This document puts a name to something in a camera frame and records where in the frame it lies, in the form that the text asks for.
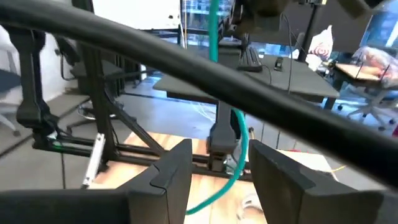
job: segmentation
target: whiteboard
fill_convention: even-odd
[[[135,29],[177,29],[180,24],[179,0],[93,0],[93,6],[97,16]]]

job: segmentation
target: desk leg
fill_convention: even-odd
[[[333,80],[333,88],[335,90],[337,90],[338,92],[340,92],[341,87],[343,86],[344,81],[341,79],[334,79]],[[328,97],[328,99],[326,100],[325,106],[323,107],[323,109],[325,110],[331,110],[333,108],[333,105],[336,102],[336,98],[332,98],[332,97]]]

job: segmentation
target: black stand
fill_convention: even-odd
[[[305,59],[307,58],[308,50],[310,49],[310,46],[311,46],[313,33],[314,33],[315,29],[317,28],[317,22],[319,20],[319,17],[322,14],[323,5],[311,4],[311,7],[312,7],[311,17],[310,17],[310,21],[307,26],[307,30],[305,31],[303,44],[302,44],[302,47],[300,48],[300,53],[297,58],[298,62],[305,63]]]
[[[218,63],[237,69],[241,52],[240,43],[221,41],[218,44]],[[208,161],[210,170],[224,172],[226,155],[234,152],[238,146],[237,139],[240,139],[240,136],[241,133],[232,107],[219,101],[216,110],[216,122],[211,127],[208,137],[207,152],[210,155]]]

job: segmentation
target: glass wall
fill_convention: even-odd
[[[381,12],[372,16],[361,45],[398,47],[398,0],[385,4]]]

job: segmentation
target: keyboard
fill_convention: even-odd
[[[248,47],[239,62],[238,70],[246,72],[262,72],[259,52],[252,47]]]

